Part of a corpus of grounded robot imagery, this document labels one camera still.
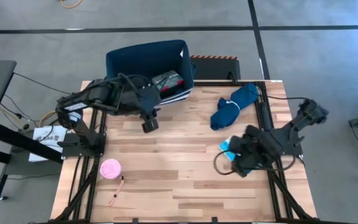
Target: gray table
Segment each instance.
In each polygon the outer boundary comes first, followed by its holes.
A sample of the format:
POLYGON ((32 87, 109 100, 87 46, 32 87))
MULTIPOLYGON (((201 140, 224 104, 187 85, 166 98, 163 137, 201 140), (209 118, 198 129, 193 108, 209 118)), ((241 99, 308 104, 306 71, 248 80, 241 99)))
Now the gray table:
MULTIPOLYGON (((0 103, 11 82, 15 66, 15 61, 0 60, 0 103)), ((61 164, 63 163, 61 160, 61 153, 44 146, 38 141, 28 138, 31 137, 30 135, 31 133, 27 133, 27 136, 25 136, 20 132, 13 131, 0 125, 0 140, 13 145, 14 147, 24 149, 15 154, 0 151, 0 162, 5 164, 0 176, 0 199, 8 175, 31 175, 34 174, 35 171, 39 173, 39 171, 43 170, 55 172, 57 169, 60 170, 61 168, 61 164), (42 156, 49 161, 30 163, 28 162, 30 152, 42 156)))

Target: blue bin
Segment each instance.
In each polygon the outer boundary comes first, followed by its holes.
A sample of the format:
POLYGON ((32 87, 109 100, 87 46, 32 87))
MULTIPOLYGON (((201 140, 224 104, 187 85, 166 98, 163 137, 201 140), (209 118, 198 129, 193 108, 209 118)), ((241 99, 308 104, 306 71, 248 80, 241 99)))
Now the blue bin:
POLYGON ((162 98, 160 105, 185 100, 194 87, 195 66, 190 61, 184 40, 168 40, 139 44, 112 50, 106 55, 107 78, 122 72, 143 75, 149 79, 174 70, 183 78, 182 89, 162 98))

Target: blue towel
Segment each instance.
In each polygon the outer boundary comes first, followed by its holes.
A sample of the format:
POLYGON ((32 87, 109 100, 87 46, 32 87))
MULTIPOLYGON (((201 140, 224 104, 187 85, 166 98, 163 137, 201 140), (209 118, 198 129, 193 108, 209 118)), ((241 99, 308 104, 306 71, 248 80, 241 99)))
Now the blue towel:
POLYGON ((233 92, 230 100, 220 98, 218 111, 211 116, 211 128, 218 130, 232 125, 240 115, 240 110, 255 102, 258 99, 258 95, 256 86, 248 83, 233 92))

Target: pink plastic cup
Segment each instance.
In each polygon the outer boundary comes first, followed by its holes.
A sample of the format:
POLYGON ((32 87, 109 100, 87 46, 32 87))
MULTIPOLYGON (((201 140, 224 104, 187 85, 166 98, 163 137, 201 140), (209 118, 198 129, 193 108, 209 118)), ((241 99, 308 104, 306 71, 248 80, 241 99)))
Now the pink plastic cup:
POLYGON ((115 159, 108 159, 100 166, 100 174, 106 179, 115 179, 121 175, 121 165, 115 159))

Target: concrete floor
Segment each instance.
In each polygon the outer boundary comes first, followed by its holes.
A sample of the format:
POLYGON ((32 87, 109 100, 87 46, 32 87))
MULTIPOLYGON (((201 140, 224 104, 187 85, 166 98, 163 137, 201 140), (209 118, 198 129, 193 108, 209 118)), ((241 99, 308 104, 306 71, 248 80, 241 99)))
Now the concrete floor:
MULTIPOLYGON (((260 26, 358 25, 358 1, 256 0, 255 8, 260 26)), ((0 0, 0 29, 251 24, 247 1, 241 0, 230 0, 230 4, 218 0, 84 0, 74 9, 64 9, 53 0, 0 0)), ((284 80, 288 96, 314 98, 330 111, 326 124, 302 131, 318 216, 358 223, 358 142, 347 124, 358 116, 358 30, 261 34, 271 79, 284 80)), ((191 54, 236 55, 243 79, 262 78, 252 31, 0 34, 0 60, 16 60, 16 72, 75 91, 82 80, 105 76, 108 51, 168 39, 186 40, 191 54)), ((33 119, 53 110, 60 97, 20 77, 13 78, 7 95, 33 119)), ((14 110, 8 99, 3 103, 14 110)), ((293 113, 298 103, 290 102, 293 113)), ((0 123, 13 128, 1 114, 0 123)), ((8 146, 0 144, 0 150, 8 146)), ((48 220, 57 182, 58 176, 8 180, 3 194, 10 199, 0 202, 0 223, 48 220)))

